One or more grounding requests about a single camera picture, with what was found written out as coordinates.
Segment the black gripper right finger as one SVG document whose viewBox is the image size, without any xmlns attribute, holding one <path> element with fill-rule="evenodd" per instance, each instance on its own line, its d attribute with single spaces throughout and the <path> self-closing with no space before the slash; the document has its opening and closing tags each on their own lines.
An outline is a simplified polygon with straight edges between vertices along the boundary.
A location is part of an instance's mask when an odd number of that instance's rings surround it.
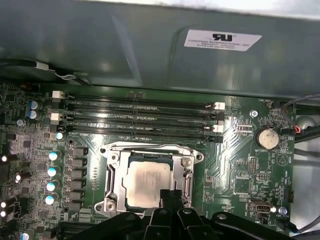
<svg viewBox="0 0 320 240">
<path fill-rule="evenodd" d="M 172 205 L 176 210 L 183 240 L 290 240 L 291 237 L 260 224 L 233 215 L 217 212 L 210 219 L 185 207 L 181 190 L 172 191 Z"/>
</svg>

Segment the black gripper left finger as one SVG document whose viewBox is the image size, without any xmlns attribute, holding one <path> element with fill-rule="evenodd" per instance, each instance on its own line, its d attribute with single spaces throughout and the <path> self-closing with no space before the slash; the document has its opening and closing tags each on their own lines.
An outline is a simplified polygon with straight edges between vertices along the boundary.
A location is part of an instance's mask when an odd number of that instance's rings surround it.
<svg viewBox="0 0 320 240">
<path fill-rule="evenodd" d="M 83 240 L 169 240 L 172 235 L 172 190 L 160 191 L 159 207 L 140 217 L 123 212 L 82 232 Z"/>
</svg>

